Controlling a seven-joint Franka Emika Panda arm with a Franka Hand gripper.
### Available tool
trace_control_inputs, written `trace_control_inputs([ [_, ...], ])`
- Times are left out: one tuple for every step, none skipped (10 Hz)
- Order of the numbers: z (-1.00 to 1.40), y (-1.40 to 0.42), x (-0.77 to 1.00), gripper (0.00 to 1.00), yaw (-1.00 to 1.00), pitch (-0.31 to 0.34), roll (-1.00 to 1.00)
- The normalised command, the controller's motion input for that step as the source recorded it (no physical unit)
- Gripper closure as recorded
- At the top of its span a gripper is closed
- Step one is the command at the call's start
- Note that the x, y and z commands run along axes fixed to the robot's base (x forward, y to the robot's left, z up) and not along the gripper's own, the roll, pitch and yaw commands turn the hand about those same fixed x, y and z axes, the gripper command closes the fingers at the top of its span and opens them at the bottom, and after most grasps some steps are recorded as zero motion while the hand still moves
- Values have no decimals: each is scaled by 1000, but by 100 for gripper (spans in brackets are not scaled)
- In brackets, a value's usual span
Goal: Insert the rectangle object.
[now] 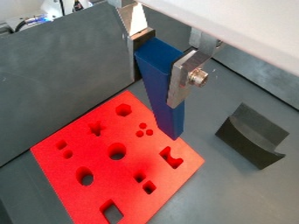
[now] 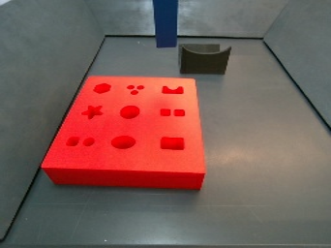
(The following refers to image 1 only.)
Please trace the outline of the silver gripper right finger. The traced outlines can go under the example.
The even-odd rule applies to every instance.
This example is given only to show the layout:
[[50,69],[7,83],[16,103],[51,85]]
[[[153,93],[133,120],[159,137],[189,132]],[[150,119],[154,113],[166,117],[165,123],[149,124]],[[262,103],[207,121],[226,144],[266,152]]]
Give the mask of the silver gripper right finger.
[[221,49],[222,41],[209,33],[193,28],[191,50],[173,63],[167,105],[175,109],[186,100],[191,85],[203,87],[209,80],[205,64]]

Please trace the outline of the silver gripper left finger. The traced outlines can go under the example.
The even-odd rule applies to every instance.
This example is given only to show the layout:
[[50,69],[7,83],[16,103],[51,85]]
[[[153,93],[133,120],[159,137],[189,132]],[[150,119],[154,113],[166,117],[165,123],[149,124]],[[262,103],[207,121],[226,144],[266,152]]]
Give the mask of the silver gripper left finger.
[[117,9],[121,23],[125,27],[125,39],[129,50],[130,76],[134,81],[142,78],[137,64],[135,51],[155,36],[155,30],[149,26],[145,7],[141,3],[131,3]]

